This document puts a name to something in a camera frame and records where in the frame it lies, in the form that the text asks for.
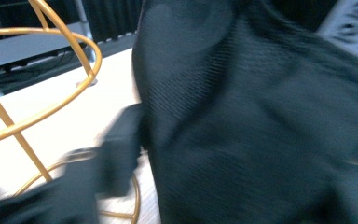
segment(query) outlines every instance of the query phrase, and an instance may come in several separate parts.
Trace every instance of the white floor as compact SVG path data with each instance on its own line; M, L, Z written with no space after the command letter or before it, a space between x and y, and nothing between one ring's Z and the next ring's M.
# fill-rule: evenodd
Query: white floor
M84 70L79 68L3 96L0 100L15 122L21 121L64 99L85 76ZM53 164L67 151L98 145L99 136L120 110L137 102L130 50L103 59L97 79L95 86L88 88L63 110L23 132L45 166ZM3 128L5 125L0 120L0 130ZM140 164L136 172L142 194L139 223L159 223L157 197L147 157L141 158ZM16 192L37 173L13 137L0 142L0 188L6 195ZM104 202L102 207L118 212L130 211L132 196ZM102 221L121 223L120 220L105 218Z

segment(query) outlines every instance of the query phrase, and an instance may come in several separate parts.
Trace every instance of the grey metal panel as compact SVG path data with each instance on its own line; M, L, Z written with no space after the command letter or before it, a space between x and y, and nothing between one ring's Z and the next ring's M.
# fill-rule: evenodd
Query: grey metal panel
M69 24L71 31L84 34L84 22ZM69 43L58 35L20 35L0 40L0 65L13 63L46 53L55 49L68 47Z
M318 34L358 57L358 0L339 0Z

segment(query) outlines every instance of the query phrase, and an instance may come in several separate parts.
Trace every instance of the gold wire frame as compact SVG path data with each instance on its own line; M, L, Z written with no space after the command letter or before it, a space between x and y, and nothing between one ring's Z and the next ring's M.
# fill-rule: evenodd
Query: gold wire frame
M71 32L65 23L61 20L61 18L54 12L54 10L44 1L44 0L28 0L34 12L39 19L42 28L34 28L34 27L14 27L14 28L3 28L0 29L0 35L27 35L27 34L43 34L43 35L62 35L69 42L71 48L76 54L78 60L82 64L87 77L77 85L76 90L63 99L61 102L51 105L45 110L29 117L28 119L22 120L20 122L15 123L10 115L7 113L5 108L0 103L0 119L6 124L6 128L0 131L0 141L6 139L10 136L14 136L16 140L19 142L21 147L27 153L28 157L34 163L36 168L39 170L40 174L34 176L30 181L28 181L15 195L23 193L26 189L28 189L37 179L40 177L44 177L46 181L51 181L50 171L57 169L60 166L63 166L64 163L59 162L49 168L46 168L41 160L36 156L31 146L28 144L27 140L22 135L22 131L35 125L43 119L48 118L52 114L64 108L66 105L71 103L77 96L79 96L95 79L97 76L101 64L102 64L102 53L98 46L87 37ZM48 18L57 28L49 28L48 22L46 20ZM81 41L91 47L95 53L96 60L91 67L89 59L87 58L85 52L80 47L77 41ZM129 218L131 219L131 223L137 223L139 213L140 213L140 190L139 183L134 176L132 178L134 188L135 188L135 209L133 214L121 214L121 213L113 213L108 211L102 211L101 214L109 217L121 217L121 218Z

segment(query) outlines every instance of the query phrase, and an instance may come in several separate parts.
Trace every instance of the black mesh fabric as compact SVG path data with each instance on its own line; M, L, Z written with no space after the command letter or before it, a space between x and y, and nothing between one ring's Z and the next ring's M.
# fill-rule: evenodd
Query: black mesh fabric
M162 223L358 223L358 58L268 0L146 0L132 57Z

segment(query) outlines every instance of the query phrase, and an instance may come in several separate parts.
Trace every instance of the black fabric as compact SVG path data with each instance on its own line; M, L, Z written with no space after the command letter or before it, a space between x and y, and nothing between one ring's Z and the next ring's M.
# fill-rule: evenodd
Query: black fabric
M134 33L138 25L142 0L83 0L95 42Z
M126 108L101 146L71 152L62 177L0 201L0 223L96 224L96 194L127 195L140 155L140 105Z
M145 1L132 60L162 223L358 207L340 181L358 164L358 58L300 24L269 0Z

